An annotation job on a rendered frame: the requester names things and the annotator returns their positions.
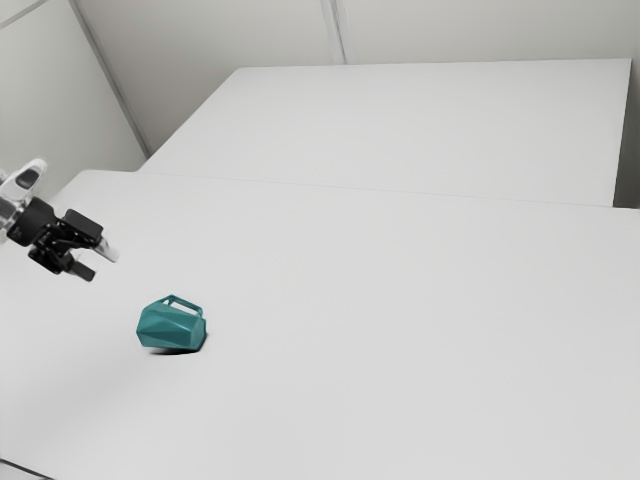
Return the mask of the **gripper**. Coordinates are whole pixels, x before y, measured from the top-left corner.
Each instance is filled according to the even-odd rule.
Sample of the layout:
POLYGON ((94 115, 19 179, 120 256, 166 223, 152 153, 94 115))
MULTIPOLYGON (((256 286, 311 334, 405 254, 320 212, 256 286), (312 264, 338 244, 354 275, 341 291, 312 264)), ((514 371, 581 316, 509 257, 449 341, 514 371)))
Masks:
POLYGON ((76 260, 74 249, 92 250, 112 263, 119 251, 103 235, 104 228, 76 210, 68 209, 60 219, 47 202, 34 198, 24 209, 8 238, 28 249, 29 256, 44 256, 45 266, 53 273, 69 273, 91 282, 96 272, 76 260))

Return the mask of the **teal faceted mug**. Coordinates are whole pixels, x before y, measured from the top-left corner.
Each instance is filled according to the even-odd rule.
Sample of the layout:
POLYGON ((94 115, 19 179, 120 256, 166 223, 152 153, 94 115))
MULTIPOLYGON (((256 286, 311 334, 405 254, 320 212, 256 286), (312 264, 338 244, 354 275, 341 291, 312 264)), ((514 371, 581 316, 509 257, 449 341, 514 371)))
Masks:
POLYGON ((203 309, 168 295, 142 309, 136 335, 143 347, 199 351, 207 335, 203 309))

